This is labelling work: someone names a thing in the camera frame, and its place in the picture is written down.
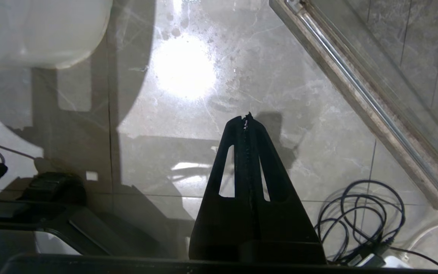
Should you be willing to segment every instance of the white toilet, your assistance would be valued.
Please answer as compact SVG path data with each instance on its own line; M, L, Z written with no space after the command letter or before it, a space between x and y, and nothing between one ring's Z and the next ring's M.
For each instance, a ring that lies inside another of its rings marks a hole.
M0 70L67 68L99 45L113 0L0 0Z

